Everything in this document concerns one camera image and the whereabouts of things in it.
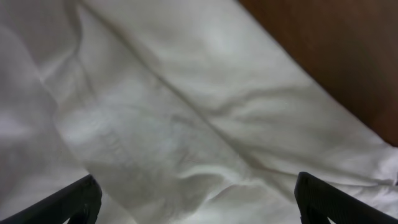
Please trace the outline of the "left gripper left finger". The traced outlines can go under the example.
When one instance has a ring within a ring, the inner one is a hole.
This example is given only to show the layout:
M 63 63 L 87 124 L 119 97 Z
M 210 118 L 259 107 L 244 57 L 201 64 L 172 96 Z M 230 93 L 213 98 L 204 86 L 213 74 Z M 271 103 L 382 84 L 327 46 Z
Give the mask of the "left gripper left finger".
M 1 224 L 95 224 L 101 208 L 102 190 L 87 175 Z

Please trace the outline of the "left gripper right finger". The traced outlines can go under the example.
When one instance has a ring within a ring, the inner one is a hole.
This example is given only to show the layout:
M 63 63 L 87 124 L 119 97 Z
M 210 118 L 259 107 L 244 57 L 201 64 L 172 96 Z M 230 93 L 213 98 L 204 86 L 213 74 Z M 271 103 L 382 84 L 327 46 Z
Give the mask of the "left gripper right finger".
M 294 195 L 302 224 L 397 224 L 396 218 L 307 172 L 298 174 Z

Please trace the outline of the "white t-shirt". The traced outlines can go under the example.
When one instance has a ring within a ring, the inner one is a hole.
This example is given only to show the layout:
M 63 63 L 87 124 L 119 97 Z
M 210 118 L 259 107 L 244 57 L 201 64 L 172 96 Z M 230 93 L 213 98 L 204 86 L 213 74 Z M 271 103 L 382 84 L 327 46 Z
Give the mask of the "white t-shirt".
M 1 2 L 1 218 L 92 175 L 99 223 L 298 223 L 301 171 L 397 216 L 397 148 L 236 1 Z

